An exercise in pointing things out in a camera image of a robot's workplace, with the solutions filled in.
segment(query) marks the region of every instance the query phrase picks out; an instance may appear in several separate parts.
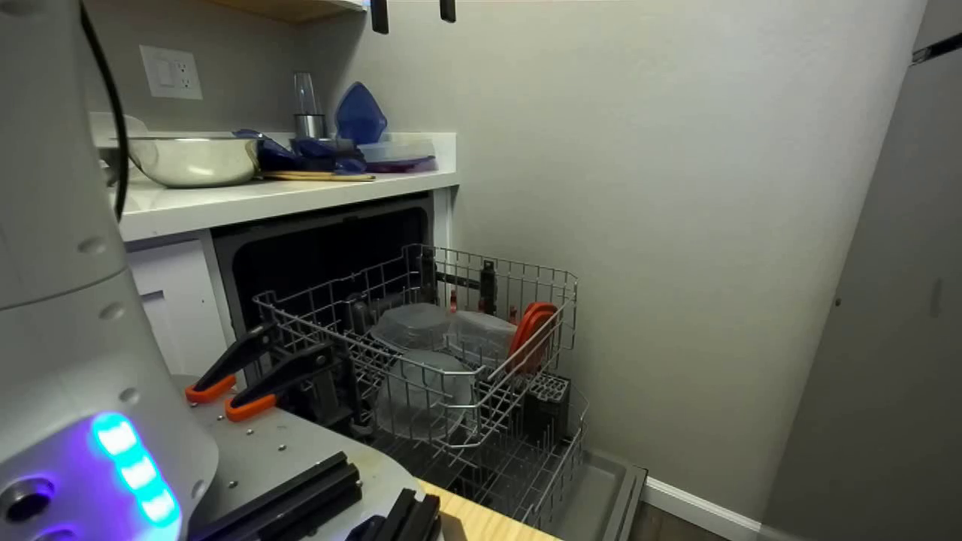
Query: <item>floor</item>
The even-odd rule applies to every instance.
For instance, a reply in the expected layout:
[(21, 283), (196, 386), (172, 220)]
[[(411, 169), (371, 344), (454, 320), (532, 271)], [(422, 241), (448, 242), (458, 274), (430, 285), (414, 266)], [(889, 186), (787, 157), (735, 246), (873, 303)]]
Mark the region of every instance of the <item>floor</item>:
[(673, 514), (664, 514), (661, 508), (645, 504), (638, 509), (632, 541), (724, 541), (724, 538), (705, 531)]

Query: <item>dishwasher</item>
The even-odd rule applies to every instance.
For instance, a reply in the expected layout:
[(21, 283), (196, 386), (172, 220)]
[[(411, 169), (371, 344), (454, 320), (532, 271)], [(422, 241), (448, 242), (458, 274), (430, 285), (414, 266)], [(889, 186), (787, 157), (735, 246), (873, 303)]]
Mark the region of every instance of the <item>dishwasher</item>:
[(247, 379), (332, 347), (290, 411), (546, 531), (626, 538), (638, 475), (588, 449), (573, 411), (579, 276), (430, 246), (428, 223), (404, 198), (221, 232), (236, 328), (272, 324), (278, 347)]

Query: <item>blue light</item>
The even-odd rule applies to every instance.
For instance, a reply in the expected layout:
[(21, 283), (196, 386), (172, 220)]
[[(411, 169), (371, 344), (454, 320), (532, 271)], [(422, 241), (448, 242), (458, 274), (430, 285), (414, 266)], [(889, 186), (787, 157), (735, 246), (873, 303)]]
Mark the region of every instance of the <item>blue light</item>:
[(142, 445), (136, 425), (123, 415), (107, 411), (94, 416), (94, 438), (114, 462), (114, 471), (150, 526), (169, 526), (181, 520), (181, 504), (172, 487), (163, 480), (150, 449)]

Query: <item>wall outlet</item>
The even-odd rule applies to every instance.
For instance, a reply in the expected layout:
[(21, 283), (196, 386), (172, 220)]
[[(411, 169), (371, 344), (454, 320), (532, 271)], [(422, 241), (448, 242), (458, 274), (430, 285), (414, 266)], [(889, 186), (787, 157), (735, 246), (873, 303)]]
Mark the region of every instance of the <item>wall outlet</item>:
[(205, 98), (199, 64), (190, 51), (142, 44), (150, 97)]

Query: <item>baseboard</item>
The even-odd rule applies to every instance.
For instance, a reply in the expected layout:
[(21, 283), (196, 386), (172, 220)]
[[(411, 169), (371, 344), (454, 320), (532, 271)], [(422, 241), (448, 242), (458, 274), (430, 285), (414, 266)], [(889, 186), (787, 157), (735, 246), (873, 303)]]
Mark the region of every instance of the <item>baseboard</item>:
[(728, 541), (758, 541), (758, 535), (760, 535), (758, 520), (748, 520), (732, 508), (712, 504), (712, 500), (708, 500), (694, 493), (687, 493), (681, 487), (671, 487), (659, 476), (647, 476), (645, 500), (649, 500), (681, 520), (690, 520), (712, 535), (723, 535)]

